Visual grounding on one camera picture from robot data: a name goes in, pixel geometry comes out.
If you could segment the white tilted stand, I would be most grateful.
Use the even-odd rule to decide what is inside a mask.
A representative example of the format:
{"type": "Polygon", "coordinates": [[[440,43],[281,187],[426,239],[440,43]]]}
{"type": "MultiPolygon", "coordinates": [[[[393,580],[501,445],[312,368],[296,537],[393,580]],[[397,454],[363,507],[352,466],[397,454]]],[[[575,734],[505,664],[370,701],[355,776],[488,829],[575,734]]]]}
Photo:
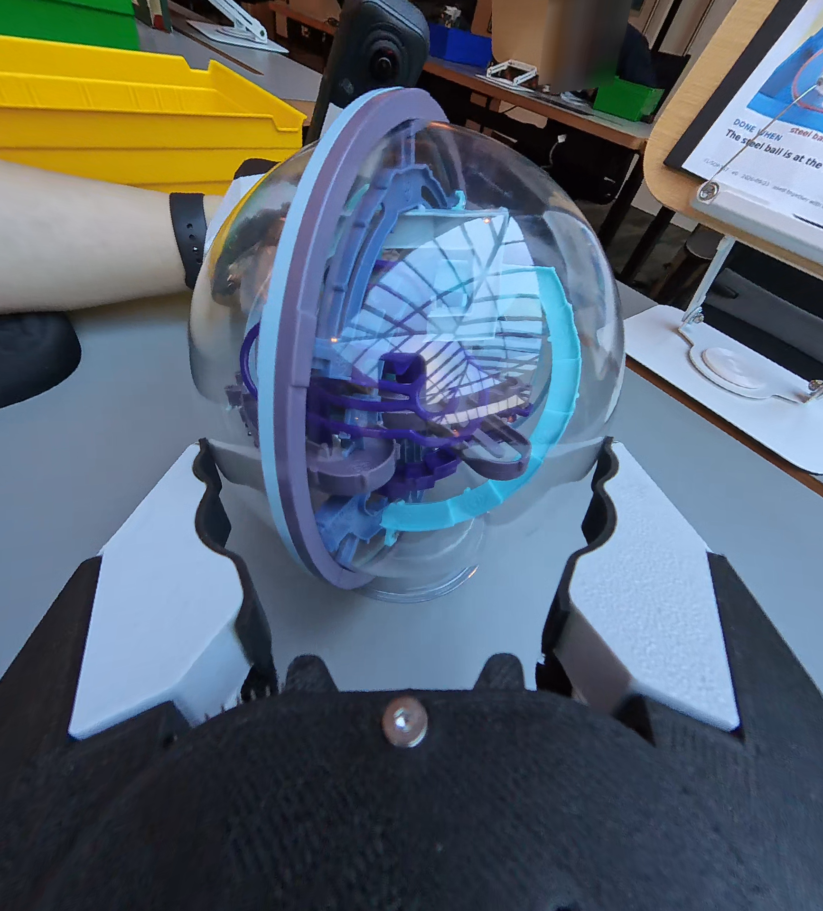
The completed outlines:
{"type": "Polygon", "coordinates": [[[209,1],[209,4],[226,20],[225,25],[186,19],[190,28],[219,45],[233,46],[252,51],[287,55],[289,50],[269,37],[264,26],[234,1],[209,1]]]}

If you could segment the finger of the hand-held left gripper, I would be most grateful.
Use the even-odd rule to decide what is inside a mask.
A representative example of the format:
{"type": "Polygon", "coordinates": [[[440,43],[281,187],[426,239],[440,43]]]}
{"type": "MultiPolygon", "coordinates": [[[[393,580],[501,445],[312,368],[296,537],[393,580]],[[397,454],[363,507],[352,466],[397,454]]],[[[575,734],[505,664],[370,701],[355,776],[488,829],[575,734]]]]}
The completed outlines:
{"type": "Polygon", "coordinates": [[[207,222],[223,222],[236,204],[273,168],[273,161],[266,158],[247,158],[235,171],[227,188],[205,195],[207,222]]]}

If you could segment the yellow plastic bin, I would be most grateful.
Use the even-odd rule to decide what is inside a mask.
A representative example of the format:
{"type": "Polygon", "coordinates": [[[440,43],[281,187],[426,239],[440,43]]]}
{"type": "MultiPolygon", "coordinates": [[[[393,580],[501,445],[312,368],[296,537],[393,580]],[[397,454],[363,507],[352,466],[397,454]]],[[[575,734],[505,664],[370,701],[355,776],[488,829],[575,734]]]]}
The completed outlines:
{"type": "Polygon", "coordinates": [[[220,196],[245,160],[299,150],[304,123],[219,62],[0,36],[0,160],[220,196]]]}

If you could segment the long wooden table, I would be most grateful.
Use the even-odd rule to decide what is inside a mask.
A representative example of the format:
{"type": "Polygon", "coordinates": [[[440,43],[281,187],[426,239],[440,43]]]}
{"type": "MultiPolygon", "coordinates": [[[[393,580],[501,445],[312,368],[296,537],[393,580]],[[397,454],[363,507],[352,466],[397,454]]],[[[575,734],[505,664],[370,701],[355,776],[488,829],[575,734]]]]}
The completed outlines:
{"type": "Polygon", "coordinates": [[[596,113],[562,108],[554,98],[542,93],[513,91],[483,78],[479,69],[430,58],[424,66],[419,86],[440,103],[446,114],[463,113],[462,122],[490,128],[496,118],[514,120],[518,126],[536,128],[547,123],[558,131],[576,130],[612,142],[635,154],[645,150],[651,127],[643,123],[596,113]]]}

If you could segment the clear plastic maze ball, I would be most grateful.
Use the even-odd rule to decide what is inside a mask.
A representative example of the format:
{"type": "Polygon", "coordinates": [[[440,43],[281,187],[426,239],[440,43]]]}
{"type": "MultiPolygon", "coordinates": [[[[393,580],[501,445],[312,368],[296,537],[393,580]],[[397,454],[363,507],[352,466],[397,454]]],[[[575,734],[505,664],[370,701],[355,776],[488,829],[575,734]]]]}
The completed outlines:
{"type": "Polygon", "coordinates": [[[309,575],[362,592],[401,532],[473,518],[483,553],[594,467],[625,366],[608,259],[550,176],[427,92],[350,103],[205,255],[188,341],[226,412],[215,464],[309,575]]]}

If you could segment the person's left forearm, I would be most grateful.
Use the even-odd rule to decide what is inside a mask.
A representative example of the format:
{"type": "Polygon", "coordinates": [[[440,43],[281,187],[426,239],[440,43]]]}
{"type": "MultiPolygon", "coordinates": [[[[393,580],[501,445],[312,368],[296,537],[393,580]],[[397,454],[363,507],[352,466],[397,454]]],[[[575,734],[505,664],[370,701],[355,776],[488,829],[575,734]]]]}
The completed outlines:
{"type": "Polygon", "coordinates": [[[0,315],[187,290],[169,195],[0,160],[0,315]]]}

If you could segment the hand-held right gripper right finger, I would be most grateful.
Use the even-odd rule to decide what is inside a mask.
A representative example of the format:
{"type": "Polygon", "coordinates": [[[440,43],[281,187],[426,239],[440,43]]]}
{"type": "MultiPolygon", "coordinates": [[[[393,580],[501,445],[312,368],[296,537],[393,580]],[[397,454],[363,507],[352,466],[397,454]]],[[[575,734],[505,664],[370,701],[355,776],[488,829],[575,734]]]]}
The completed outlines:
{"type": "Polygon", "coordinates": [[[620,442],[602,444],[542,631],[540,688],[614,715],[635,697],[731,733],[740,725],[711,550],[620,442]]]}

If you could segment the blue plastic bin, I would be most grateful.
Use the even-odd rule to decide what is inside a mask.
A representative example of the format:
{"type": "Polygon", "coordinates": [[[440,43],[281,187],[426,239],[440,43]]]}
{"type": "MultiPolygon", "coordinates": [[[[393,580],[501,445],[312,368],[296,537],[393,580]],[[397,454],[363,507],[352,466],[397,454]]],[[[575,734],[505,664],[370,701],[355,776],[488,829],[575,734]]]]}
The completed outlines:
{"type": "Polygon", "coordinates": [[[429,23],[430,56],[442,61],[480,67],[493,60],[492,41],[460,28],[429,23]]]}

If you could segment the printed instruction sheet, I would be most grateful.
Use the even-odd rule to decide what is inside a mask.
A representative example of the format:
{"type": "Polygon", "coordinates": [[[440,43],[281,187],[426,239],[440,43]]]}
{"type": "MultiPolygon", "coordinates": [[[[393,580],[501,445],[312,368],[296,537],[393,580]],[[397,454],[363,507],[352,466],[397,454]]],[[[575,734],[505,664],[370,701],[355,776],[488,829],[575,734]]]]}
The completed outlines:
{"type": "Polygon", "coordinates": [[[805,2],[670,164],[823,227],[823,2],[805,2]]]}

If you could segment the clear round ball stand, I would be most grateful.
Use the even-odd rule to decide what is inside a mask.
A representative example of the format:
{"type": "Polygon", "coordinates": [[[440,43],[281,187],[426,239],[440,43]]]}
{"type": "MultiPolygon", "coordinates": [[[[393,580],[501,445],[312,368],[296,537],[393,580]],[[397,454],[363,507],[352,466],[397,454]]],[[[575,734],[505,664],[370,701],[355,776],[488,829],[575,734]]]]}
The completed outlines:
{"type": "Polygon", "coordinates": [[[486,539],[486,520],[473,518],[451,528],[401,532],[370,564],[366,598],[417,604],[440,598],[470,578],[486,539]]]}

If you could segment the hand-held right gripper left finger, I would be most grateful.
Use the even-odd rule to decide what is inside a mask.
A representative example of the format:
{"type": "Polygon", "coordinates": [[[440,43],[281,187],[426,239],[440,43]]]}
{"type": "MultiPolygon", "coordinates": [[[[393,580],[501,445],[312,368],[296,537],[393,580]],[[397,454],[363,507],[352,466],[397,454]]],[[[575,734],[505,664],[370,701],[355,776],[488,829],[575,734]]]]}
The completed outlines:
{"type": "Polygon", "coordinates": [[[67,733],[170,703],[195,727],[278,688],[269,623],[231,531],[211,446],[190,445],[99,552],[67,733]]]}

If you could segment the small green plastic bin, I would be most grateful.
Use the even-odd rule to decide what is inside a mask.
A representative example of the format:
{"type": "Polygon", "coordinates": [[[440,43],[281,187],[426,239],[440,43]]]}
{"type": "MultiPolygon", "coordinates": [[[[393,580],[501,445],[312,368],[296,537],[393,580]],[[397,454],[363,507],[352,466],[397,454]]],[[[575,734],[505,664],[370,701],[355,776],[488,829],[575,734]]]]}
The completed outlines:
{"type": "Polygon", "coordinates": [[[629,122],[650,122],[664,96],[661,87],[636,84],[614,76],[598,87],[592,107],[599,113],[629,122]]]}

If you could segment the instruction sheet on wooden stand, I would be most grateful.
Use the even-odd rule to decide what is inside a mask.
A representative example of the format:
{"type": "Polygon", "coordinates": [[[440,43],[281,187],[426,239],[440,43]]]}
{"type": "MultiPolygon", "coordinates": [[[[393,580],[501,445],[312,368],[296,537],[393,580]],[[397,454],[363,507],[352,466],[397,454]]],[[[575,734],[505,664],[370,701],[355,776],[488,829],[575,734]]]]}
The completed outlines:
{"type": "Polygon", "coordinates": [[[753,221],[745,230],[719,219],[711,204],[705,204],[702,211],[694,209],[706,180],[682,168],[718,114],[803,7],[804,2],[793,1],[738,1],[731,7],[659,113],[646,143],[643,174],[645,185],[663,208],[823,280],[823,262],[799,235],[793,241],[776,243],[770,240],[769,224],[753,221]]]}

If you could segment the black wrist band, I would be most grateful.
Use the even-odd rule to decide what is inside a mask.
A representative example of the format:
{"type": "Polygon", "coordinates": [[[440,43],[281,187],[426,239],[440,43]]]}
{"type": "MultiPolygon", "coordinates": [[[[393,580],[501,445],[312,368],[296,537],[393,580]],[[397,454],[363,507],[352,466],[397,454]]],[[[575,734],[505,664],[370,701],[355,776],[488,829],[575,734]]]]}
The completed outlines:
{"type": "Polygon", "coordinates": [[[194,290],[206,252],[204,194],[171,192],[168,203],[172,230],[185,272],[185,285],[189,290],[194,290]]]}

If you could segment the large green plastic bin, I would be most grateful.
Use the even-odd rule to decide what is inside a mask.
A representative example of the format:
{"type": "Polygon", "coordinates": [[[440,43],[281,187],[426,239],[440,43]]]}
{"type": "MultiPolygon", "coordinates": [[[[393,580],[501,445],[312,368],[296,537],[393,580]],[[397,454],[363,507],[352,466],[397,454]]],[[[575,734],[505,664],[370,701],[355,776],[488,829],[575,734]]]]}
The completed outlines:
{"type": "Polygon", "coordinates": [[[0,1],[0,36],[140,48],[130,1],[0,1]]]}

